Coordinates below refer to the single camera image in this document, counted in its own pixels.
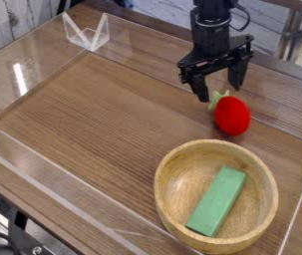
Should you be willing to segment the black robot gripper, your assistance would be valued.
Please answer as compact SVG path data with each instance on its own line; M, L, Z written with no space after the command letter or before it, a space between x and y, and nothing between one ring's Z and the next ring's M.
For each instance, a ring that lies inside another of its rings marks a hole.
M249 59L253 57L251 35L230 36L228 30L242 32L250 23L250 14L239 0L192 0L190 29L192 50L178 61L179 79L190 84L191 90L203 102L208 102L204 76L227 69L227 81L235 91L243 84ZM246 15L241 28L234 28L231 9Z

